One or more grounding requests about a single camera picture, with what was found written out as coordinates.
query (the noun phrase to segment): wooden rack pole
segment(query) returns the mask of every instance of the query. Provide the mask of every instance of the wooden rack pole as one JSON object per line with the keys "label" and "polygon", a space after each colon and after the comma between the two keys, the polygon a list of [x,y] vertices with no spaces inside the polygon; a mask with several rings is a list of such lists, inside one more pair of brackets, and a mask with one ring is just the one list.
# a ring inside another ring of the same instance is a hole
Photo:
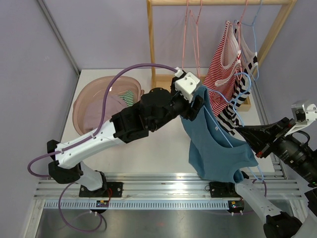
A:
{"label": "wooden rack pole", "polygon": [[[148,25],[149,25],[149,39],[150,39],[150,55],[151,63],[155,63],[155,54],[154,54],[154,29],[153,29],[153,7],[152,1],[147,0],[147,9],[148,9]],[[156,72],[155,68],[152,67],[152,87],[155,85]]]}
{"label": "wooden rack pole", "polygon": [[[146,0],[148,8],[148,24],[150,39],[151,62],[155,62],[154,54],[154,27],[153,27],[153,6],[185,6],[187,0]],[[263,63],[267,53],[273,45],[278,33],[284,25],[288,15],[292,11],[297,0],[263,0],[263,5],[282,5],[274,23],[272,24],[258,53],[259,66]],[[261,0],[249,0],[249,5],[259,5]],[[245,5],[246,0],[203,0],[203,5]],[[189,0],[189,5],[200,5],[200,0]],[[166,85],[169,84],[171,75],[156,75],[156,70],[152,68],[152,87],[157,87],[157,81]]]}
{"label": "wooden rack pole", "polygon": [[[261,0],[249,0],[248,5],[259,5]],[[292,0],[263,0],[263,5],[284,5]],[[152,0],[152,6],[186,6],[187,0]],[[245,5],[246,0],[203,0],[203,5]],[[200,5],[200,0],[189,0],[189,5]]]}
{"label": "wooden rack pole", "polygon": [[278,33],[282,29],[288,15],[291,13],[297,0],[291,0],[289,4],[282,5],[279,13],[277,14],[262,46],[258,53],[258,63],[259,67],[263,63],[267,53],[269,52],[271,46],[273,45]]}

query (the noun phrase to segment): wooden clothes rack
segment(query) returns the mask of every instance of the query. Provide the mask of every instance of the wooden clothes rack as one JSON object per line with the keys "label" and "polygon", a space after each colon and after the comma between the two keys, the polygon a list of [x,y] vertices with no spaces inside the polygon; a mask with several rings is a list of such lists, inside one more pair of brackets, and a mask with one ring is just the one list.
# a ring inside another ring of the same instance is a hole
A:
{"label": "wooden clothes rack", "polygon": [[[150,54],[151,62],[155,63],[154,53],[154,27],[153,27],[153,6],[186,6],[187,0],[146,0],[148,9],[148,24],[149,24],[149,39],[150,39]],[[293,9],[297,0],[263,0],[262,5],[282,5],[279,13],[277,14],[259,52],[258,62],[259,67],[263,63],[268,51],[270,50],[273,42],[275,41],[279,31],[281,30],[284,22],[288,18],[289,13]],[[261,0],[249,0],[248,5],[259,5]],[[200,0],[189,0],[189,5],[200,6]],[[203,0],[203,5],[245,5],[246,0]],[[172,75],[156,74],[156,69],[152,67],[152,88],[161,87],[170,88]],[[251,107],[249,98],[239,107],[240,111],[248,111]]]}

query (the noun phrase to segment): blue tank top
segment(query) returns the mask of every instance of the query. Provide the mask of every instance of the blue tank top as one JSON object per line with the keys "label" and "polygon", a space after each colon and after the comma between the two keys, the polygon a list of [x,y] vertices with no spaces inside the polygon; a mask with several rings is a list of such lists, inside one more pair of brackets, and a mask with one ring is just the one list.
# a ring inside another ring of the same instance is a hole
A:
{"label": "blue tank top", "polygon": [[[208,91],[201,86],[195,93],[205,102],[207,110],[216,121],[211,109]],[[241,168],[257,166],[250,146],[223,131],[233,145],[228,144],[208,113],[202,107],[194,121],[181,118],[186,133],[191,138],[189,163],[197,174],[206,180],[238,183],[243,180]]]}

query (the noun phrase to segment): purple wall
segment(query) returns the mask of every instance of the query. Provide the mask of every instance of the purple wall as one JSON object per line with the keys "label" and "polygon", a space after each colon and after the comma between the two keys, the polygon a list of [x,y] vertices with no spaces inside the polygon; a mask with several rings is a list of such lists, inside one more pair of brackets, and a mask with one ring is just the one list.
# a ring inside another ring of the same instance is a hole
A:
{"label": "purple wall", "polygon": [[[310,99],[317,104],[316,22],[316,2],[297,1],[261,67],[259,89],[270,122],[292,118],[291,105],[297,100]],[[317,122],[305,131],[311,136],[311,148],[317,149]],[[288,174],[299,179],[303,191],[307,189],[297,174]]]}
{"label": "purple wall", "polygon": [[[83,68],[123,68],[150,61],[146,0],[46,0],[73,57]],[[243,6],[204,6],[200,18],[201,67],[208,67],[221,39],[225,20],[239,19]],[[257,21],[261,46],[279,6],[263,6]],[[192,7],[197,14],[199,7]],[[258,6],[249,6],[251,23]],[[181,66],[186,7],[154,7],[156,61]],[[244,28],[253,42],[250,29]],[[195,67],[191,30],[188,27],[185,67]]]}
{"label": "purple wall", "polygon": [[0,231],[17,238],[37,182],[26,166],[59,139],[77,79],[35,0],[1,1],[0,31]]}

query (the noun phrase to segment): metal frame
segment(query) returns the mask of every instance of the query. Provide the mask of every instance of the metal frame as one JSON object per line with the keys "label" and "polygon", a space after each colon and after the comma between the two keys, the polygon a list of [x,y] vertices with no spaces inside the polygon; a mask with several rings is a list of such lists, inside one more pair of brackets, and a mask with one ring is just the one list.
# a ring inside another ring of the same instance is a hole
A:
{"label": "metal frame", "polygon": [[[107,181],[123,182],[121,198],[112,198],[113,201],[148,202],[150,200],[160,201],[211,201],[211,200],[237,200],[237,198],[211,198],[208,191],[210,181],[202,180],[195,174],[173,174],[173,175],[130,175],[130,174],[106,174]],[[266,178],[268,199],[302,199],[295,180],[269,179]],[[58,184],[54,180],[40,180],[35,192],[35,199],[56,200],[65,189],[66,185]],[[256,187],[263,191],[264,186],[256,183]],[[63,200],[76,199],[87,200],[78,196],[80,185],[72,185],[63,196]],[[90,201],[107,200],[105,197],[92,198]]]}
{"label": "metal frame", "polygon": [[61,36],[61,33],[59,32],[59,29],[56,25],[56,23],[54,22],[54,19],[48,9],[48,7],[45,4],[44,0],[36,0],[36,2],[39,5],[39,8],[41,9],[42,13],[44,14],[44,17],[46,18],[46,21],[48,22],[48,24],[50,25],[51,29],[53,30],[53,33],[55,34],[57,41],[60,44],[60,47],[63,49],[63,51],[66,54],[66,57],[68,58],[70,64],[72,65],[76,75],[79,77],[80,75],[80,69],[74,59],[74,57],[72,56],[70,50],[68,49],[63,37]]}
{"label": "metal frame", "polygon": [[34,238],[38,230],[45,200],[34,200],[33,210],[30,214],[27,229],[23,235],[24,238]]}

